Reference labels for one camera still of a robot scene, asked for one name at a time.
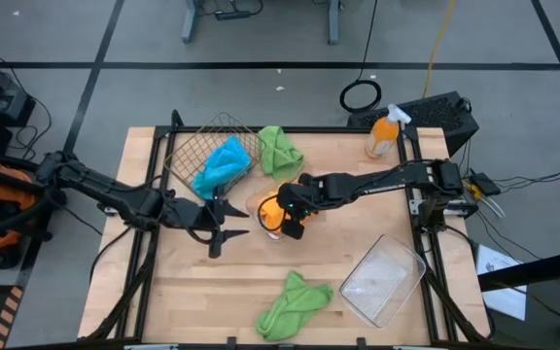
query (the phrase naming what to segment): green cloth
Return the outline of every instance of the green cloth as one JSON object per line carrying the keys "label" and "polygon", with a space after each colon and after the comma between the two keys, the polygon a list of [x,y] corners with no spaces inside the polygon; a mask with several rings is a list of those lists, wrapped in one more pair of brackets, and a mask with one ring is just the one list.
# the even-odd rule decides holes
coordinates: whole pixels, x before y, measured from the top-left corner
{"label": "green cloth", "polygon": [[287,139],[282,127],[266,126],[259,131],[264,141],[261,166],[276,181],[291,181],[303,168],[303,154]]}
{"label": "green cloth", "polygon": [[330,304],[332,295],[329,285],[308,287],[299,273],[289,272],[282,296],[257,321],[257,333],[267,341],[297,334],[316,311]]}

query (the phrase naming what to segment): orange spray bottle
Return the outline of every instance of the orange spray bottle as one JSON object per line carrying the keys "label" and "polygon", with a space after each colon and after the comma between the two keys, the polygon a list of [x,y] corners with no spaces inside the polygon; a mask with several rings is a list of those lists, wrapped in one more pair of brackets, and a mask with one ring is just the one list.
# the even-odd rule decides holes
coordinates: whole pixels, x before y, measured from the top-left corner
{"label": "orange spray bottle", "polygon": [[409,115],[394,104],[388,105],[388,116],[375,122],[370,130],[365,149],[370,158],[384,156],[397,142],[399,123],[402,125],[412,121]]}

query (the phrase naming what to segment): wooden table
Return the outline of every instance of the wooden table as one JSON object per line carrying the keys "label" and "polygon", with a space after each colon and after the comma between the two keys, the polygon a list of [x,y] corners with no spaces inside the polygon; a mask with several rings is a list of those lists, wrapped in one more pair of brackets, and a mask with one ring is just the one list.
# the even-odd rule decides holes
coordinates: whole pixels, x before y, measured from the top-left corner
{"label": "wooden table", "polygon": [[[128,131],[118,180],[135,185],[144,181],[154,129],[133,127]],[[447,158],[441,129],[419,129],[423,158]],[[176,147],[189,138],[179,133]],[[313,174],[380,171],[399,163],[398,150],[384,159],[369,159],[364,134],[289,134],[306,158]],[[409,145],[407,153],[412,154]],[[162,161],[157,166],[160,172]],[[246,199],[273,186],[257,166],[229,193],[236,208],[245,211]],[[175,178],[168,188],[178,196],[194,198]],[[447,219],[465,231],[464,221]],[[412,247],[404,191],[361,197],[342,208],[328,211],[308,223],[301,240],[280,242],[266,236],[252,218],[228,218],[223,228],[246,228],[250,233],[231,239],[222,256],[207,257],[207,247],[183,230],[163,228],[159,236],[153,287],[148,304],[144,341],[175,343],[263,343],[255,332],[258,317],[280,295],[287,273],[294,269],[309,284],[331,284],[337,291],[342,281],[381,234],[390,234]],[[101,247],[123,231],[118,218],[107,219]],[[133,234],[108,250],[98,263],[87,296],[79,336],[93,331],[109,313],[123,291],[123,281]],[[474,271],[468,243],[452,232],[439,235],[449,293],[480,333],[489,333],[488,321]],[[397,316],[384,329],[376,329],[351,311],[339,295],[289,341],[295,344],[429,344],[420,288],[416,288]],[[439,337],[446,338],[441,307],[434,295]],[[135,319],[137,300],[129,320]],[[127,334],[132,334],[133,321]]]}

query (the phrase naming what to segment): transparent plastic box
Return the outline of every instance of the transparent plastic box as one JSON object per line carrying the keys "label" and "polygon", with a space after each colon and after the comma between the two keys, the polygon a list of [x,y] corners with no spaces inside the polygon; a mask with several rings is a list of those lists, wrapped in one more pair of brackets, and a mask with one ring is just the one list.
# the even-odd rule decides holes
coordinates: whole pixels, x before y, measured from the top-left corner
{"label": "transparent plastic box", "polygon": [[399,240],[382,235],[340,286],[339,293],[364,320],[383,329],[425,274],[425,263]]}

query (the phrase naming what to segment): white spray trigger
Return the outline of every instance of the white spray trigger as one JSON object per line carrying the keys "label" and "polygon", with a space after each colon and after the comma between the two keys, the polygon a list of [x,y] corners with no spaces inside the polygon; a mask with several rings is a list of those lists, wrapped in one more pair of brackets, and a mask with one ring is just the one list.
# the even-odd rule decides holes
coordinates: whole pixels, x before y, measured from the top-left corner
{"label": "white spray trigger", "polygon": [[388,105],[388,122],[401,122],[402,124],[407,124],[412,121],[412,118],[404,112],[397,105]]}

